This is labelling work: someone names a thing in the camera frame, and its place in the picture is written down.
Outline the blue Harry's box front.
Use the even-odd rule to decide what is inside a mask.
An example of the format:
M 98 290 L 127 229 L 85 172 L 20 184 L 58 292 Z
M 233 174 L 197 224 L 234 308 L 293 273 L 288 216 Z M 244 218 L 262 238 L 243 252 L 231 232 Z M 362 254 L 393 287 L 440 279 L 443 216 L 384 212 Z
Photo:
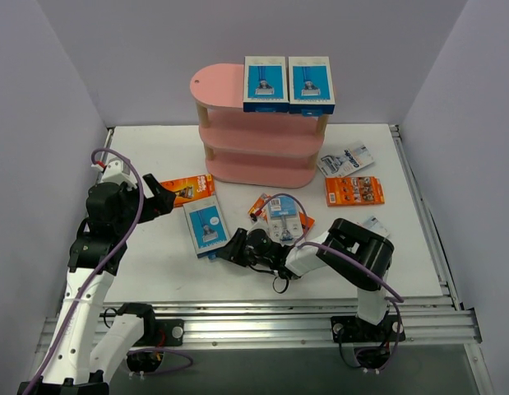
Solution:
M 246 56 L 243 65 L 243 111 L 288 113 L 286 58 Z

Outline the blue Harry's razor box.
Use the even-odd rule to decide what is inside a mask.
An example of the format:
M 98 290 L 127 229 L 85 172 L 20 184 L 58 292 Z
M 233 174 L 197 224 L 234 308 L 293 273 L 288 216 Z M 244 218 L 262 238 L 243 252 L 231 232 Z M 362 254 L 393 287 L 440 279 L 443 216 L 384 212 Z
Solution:
M 289 113 L 332 115 L 335 92 L 328 57 L 288 57 Z

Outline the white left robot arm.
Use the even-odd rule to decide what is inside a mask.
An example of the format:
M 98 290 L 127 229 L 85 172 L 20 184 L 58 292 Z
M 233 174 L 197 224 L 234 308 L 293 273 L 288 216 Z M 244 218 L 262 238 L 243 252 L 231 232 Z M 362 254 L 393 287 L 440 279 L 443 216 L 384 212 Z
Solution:
M 134 346 L 148 352 L 164 344 L 164 326 L 151 305 L 127 302 L 99 343 L 95 330 L 104 299 L 137 224 L 153 221 L 174 208 L 175 194 L 152 174 L 136 185 L 127 176 L 91 187 L 87 216 L 76 233 L 68 261 L 67 284 L 58 324 L 33 379 L 20 394 L 106 394 L 109 381 Z

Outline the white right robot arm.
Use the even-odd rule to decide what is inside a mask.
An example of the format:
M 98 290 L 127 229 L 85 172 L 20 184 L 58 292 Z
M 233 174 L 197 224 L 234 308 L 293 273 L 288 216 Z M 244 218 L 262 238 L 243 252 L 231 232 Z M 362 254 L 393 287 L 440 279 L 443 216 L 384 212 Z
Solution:
M 269 226 L 258 222 L 250 230 L 239 228 L 216 253 L 240 267 L 270 274 L 289 285 L 310 272 L 329 267 L 357 290 L 357 313 L 333 321 L 333 335 L 341 343 L 388 343 L 405 340 L 400 294 L 386 282 L 394 246 L 361 225 L 338 218 L 321 236 L 297 245 L 278 242 Z

